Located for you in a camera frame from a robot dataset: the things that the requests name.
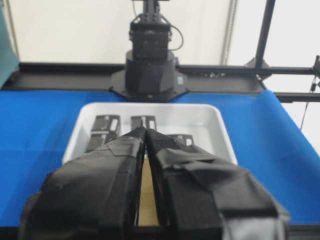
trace plastic tray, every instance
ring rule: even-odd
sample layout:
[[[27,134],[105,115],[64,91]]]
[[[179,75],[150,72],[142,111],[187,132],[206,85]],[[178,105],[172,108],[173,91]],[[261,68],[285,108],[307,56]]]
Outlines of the plastic tray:
[[[220,111],[207,104],[90,103],[78,116],[63,156],[63,163],[82,156],[98,115],[120,115],[121,135],[131,131],[132,116],[155,116],[157,131],[189,134],[194,144],[211,154],[237,164]]]

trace blue tablecloth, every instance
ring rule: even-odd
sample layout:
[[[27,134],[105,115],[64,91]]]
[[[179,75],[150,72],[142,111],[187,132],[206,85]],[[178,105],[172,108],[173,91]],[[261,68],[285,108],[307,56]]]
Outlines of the blue tablecloth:
[[[0,91],[0,227],[19,225],[27,197],[61,166],[78,113],[92,102],[124,100],[101,92]],[[216,106],[239,164],[288,209],[292,224],[320,224],[320,158],[272,92],[186,94],[172,102]]]

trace teal panel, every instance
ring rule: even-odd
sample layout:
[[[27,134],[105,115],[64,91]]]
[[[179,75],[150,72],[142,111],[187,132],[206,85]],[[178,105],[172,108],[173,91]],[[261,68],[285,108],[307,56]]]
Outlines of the teal panel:
[[[3,9],[0,6],[0,88],[16,69],[18,63],[10,43]]]

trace cable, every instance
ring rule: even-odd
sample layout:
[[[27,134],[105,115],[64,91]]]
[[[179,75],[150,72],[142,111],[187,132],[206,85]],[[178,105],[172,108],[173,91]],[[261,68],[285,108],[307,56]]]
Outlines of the cable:
[[[185,44],[185,38],[184,38],[184,35],[182,34],[182,32],[179,30],[179,28],[177,28],[177,27],[174,26],[174,25],[171,25],[171,27],[174,28],[175,30],[177,30],[178,33],[180,34],[180,36],[181,36],[181,44],[180,44],[180,46],[177,47],[177,48],[168,49],[168,51],[177,51],[177,50],[181,49],[181,48],[184,46],[184,44]]]
[[[317,80],[317,76],[314,76],[312,83],[311,83],[311,88],[309,93],[313,93],[315,91],[315,86],[317,86],[316,84],[316,80]],[[303,113],[303,118],[302,118],[302,122],[301,122],[301,126],[300,126],[300,131],[302,131],[302,128],[304,126],[304,122],[305,122],[305,117],[306,117],[306,113],[309,107],[309,101],[305,104],[305,108],[304,108],[304,113]]]
[[[135,18],[137,18],[138,15],[137,15],[137,11],[136,11],[136,3],[134,0],[132,1],[132,9],[133,9],[133,13],[134,13]]]

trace wooden surface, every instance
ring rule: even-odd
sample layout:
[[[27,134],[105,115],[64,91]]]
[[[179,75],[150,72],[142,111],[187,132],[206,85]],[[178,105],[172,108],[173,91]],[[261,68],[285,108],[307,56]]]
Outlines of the wooden surface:
[[[158,226],[156,202],[149,160],[144,159],[139,208],[139,226]]]

